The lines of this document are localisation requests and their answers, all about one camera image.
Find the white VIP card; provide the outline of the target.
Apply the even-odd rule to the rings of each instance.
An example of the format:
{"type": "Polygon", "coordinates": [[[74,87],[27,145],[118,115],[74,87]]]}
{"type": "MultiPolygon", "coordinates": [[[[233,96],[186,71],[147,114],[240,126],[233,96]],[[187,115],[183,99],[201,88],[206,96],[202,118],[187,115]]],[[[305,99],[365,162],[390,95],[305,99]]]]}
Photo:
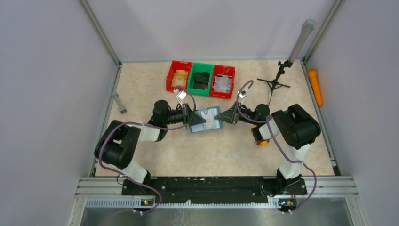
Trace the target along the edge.
{"type": "Polygon", "coordinates": [[[206,122],[203,123],[204,131],[221,129],[223,127],[221,121],[214,119],[219,114],[218,108],[207,108],[202,110],[200,114],[202,118],[206,119],[206,122]]]}

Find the teal card holder wallet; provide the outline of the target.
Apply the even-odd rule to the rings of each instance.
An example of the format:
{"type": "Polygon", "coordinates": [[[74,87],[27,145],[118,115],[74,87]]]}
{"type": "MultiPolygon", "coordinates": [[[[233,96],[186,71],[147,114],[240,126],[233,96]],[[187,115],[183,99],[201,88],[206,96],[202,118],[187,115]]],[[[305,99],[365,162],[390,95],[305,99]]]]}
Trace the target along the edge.
{"type": "Polygon", "coordinates": [[[191,133],[222,129],[223,122],[215,119],[215,116],[221,113],[220,106],[213,106],[203,109],[196,110],[196,114],[202,119],[205,119],[204,123],[190,126],[191,133]]]}

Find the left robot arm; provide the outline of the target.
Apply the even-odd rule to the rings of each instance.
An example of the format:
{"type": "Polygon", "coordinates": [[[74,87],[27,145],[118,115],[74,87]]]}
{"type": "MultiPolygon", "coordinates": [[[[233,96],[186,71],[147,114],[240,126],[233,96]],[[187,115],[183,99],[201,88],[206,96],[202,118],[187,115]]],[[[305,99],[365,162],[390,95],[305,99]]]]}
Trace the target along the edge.
{"type": "Polygon", "coordinates": [[[205,122],[206,119],[197,115],[188,104],[178,104],[172,109],[166,100],[158,100],[147,125],[127,125],[113,120],[95,147],[94,155],[110,169],[132,178],[133,189],[143,195],[151,188],[147,179],[150,173],[133,159],[137,144],[162,141],[171,124],[193,126],[205,122]]]}

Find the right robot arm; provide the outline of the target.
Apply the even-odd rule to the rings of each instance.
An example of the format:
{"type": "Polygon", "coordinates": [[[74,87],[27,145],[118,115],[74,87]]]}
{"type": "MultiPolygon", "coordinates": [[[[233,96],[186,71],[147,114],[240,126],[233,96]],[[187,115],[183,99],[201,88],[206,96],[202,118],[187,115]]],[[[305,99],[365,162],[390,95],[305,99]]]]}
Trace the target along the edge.
{"type": "Polygon", "coordinates": [[[265,184],[268,195],[288,194],[301,180],[301,168],[310,146],[321,134],[318,122],[300,105],[271,113],[267,104],[259,104],[255,110],[235,102],[231,108],[215,116],[216,120],[236,124],[239,121],[253,124],[251,133],[257,145],[267,145],[282,135],[286,149],[281,150],[285,160],[277,169],[274,180],[265,184]]]}

